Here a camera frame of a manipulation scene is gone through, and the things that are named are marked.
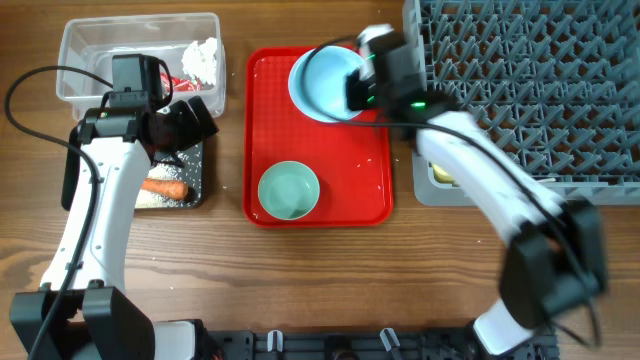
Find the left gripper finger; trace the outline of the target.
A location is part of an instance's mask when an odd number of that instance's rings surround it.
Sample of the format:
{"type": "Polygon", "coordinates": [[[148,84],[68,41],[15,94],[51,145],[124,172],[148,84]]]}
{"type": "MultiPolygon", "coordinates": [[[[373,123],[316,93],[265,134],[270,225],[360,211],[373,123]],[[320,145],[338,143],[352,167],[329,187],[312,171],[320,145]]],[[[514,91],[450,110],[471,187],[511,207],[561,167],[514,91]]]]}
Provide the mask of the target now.
{"type": "Polygon", "coordinates": [[[200,123],[185,101],[170,106],[171,133],[176,148],[190,148],[202,139],[200,123]]]}
{"type": "Polygon", "coordinates": [[[218,133],[218,126],[203,99],[194,96],[187,101],[189,113],[186,120],[189,140],[203,140],[218,133]]]}

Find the red snack wrapper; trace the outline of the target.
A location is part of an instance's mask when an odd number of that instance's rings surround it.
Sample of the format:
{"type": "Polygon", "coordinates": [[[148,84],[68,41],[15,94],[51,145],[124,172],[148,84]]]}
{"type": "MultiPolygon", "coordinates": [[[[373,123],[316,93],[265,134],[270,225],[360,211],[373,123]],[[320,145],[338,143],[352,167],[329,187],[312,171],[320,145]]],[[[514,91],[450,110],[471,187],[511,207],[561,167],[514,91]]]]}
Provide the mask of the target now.
{"type": "Polygon", "coordinates": [[[171,88],[174,92],[195,92],[203,89],[199,80],[168,76],[166,73],[161,73],[161,81],[165,94],[168,94],[171,88]]]}

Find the light blue plate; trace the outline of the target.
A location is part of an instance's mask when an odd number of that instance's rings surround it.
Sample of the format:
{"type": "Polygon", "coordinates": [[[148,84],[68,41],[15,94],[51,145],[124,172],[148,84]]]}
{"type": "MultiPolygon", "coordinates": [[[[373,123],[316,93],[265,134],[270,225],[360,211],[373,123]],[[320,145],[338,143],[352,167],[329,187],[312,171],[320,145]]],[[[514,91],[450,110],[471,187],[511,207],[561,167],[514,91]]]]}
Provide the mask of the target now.
{"type": "Polygon", "coordinates": [[[313,57],[302,76],[302,66],[311,53],[312,50],[309,50],[302,55],[289,74],[288,90],[296,108],[305,116],[323,123],[334,123],[334,120],[316,111],[309,100],[324,113],[341,120],[358,116],[360,111],[352,111],[347,107],[346,78],[358,70],[364,60],[350,49],[328,46],[313,57]]]}

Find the orange carrot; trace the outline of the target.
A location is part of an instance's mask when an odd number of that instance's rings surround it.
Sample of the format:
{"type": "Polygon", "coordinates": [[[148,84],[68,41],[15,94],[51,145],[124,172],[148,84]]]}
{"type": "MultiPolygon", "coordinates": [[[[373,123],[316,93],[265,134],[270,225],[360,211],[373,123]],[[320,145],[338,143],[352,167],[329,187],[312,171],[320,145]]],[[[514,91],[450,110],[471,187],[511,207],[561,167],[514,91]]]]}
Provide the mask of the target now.
{"type": "Polygon", "coordinates": [[[151,178],[144,180],[141,189],[176,201],[184,200],[189,192],[188,185],[182,181],[151,178]]]}

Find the white napkin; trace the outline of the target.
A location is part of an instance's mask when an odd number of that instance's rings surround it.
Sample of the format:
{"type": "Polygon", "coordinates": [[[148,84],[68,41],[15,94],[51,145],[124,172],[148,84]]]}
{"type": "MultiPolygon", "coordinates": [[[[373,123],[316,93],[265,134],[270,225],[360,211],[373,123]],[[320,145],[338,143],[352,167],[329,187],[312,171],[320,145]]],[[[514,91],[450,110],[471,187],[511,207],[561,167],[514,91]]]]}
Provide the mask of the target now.
{"type": "Polygon", "coordinates": [[[183,72],[192,80],[206,85],[217,84],[217,39],[210,37],[204,43],[192,42],[183,52],[181,59],[183,72]]]}

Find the white rice pile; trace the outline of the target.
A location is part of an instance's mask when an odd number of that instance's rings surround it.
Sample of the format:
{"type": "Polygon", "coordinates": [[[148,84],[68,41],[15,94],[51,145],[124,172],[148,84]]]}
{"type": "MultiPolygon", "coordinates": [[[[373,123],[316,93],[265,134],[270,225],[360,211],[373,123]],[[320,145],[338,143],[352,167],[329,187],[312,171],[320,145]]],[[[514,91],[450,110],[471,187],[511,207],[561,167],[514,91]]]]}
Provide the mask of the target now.
{"type": "Polygon", "coordinates": [[[177,157],[183,163],[182,168],[158,164],[149,171],[148,177],[150,179],[185,183],[188,186],[188,192],[183,200],[175,200],[158,193],[141,190],[135,208],[195,208],[199,206],[202,201],[203,149],[204,144],[198,143],[185,151],[178,152],[177,157]]]}

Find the green bowl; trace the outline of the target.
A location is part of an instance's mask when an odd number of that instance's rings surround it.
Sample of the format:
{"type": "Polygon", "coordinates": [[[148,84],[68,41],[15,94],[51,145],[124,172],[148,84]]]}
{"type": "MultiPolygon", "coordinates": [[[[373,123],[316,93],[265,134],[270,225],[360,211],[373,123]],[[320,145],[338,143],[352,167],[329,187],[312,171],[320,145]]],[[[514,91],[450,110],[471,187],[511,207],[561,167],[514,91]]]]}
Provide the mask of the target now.
{"type": "Polygon", "coordinates": [[[297,161],[282,161],[269,167],[258,184],[262,208],[278,220],[293,221],[308,215],[320,197],[315,172],[297,161]]]}

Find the yellow cup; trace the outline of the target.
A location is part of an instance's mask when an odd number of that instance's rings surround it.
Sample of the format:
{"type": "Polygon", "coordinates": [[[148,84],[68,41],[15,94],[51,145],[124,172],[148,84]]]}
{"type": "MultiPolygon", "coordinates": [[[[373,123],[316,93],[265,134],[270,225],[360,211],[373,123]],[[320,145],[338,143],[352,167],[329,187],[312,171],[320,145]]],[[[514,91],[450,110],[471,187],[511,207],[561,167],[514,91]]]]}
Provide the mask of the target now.
{"type": "Polygon", "coordinates": [[[442,167],[433,164],[431,166],[432,170],[433,170],[433,175],[434,175],[434,179],[438,182],[438,183],[442,183],[442,184],[454,184],[455,180],[453,179],[453,177],[447,173],[442,167]]]}

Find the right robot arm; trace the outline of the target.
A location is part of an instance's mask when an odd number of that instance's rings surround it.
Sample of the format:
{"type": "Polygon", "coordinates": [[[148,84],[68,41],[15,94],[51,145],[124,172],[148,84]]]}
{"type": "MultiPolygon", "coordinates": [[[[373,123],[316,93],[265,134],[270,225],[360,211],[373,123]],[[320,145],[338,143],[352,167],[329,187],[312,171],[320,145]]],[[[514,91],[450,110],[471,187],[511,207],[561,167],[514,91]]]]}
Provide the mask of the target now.
{"type": "Polygon", "coordinates": [[[591,318],[587,344],[600,346],[595,299],[607,290],[608,272],[597,208],[536,181],[454,97],[427,90],[402,33],[371,25],[355,46],[364,64],[347,80],[349,108],[377,109],[384,119],[376,126],[405,131],[416,153],[452,176],[505,243],[499,298],[472,323],[472,354],[506,355],[580,306],[591,318]]]}

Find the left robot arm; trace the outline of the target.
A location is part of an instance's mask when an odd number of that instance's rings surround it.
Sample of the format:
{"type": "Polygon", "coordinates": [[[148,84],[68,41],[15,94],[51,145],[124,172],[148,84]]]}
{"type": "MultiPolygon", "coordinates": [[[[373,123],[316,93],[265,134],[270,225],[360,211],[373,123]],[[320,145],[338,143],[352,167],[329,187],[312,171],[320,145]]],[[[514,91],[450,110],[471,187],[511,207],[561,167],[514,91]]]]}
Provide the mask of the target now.
{"type": "Polygon", "coordinates": [[[199,319],[150,320],[126,296],[124,262],[138,194],[156,164],[216,134],[203,100],[175,101],[166,63],[117,55],[98,107],[63,141],[67,224],[37,290],[9,319],[32,359],[219,359],[199,319]]]}

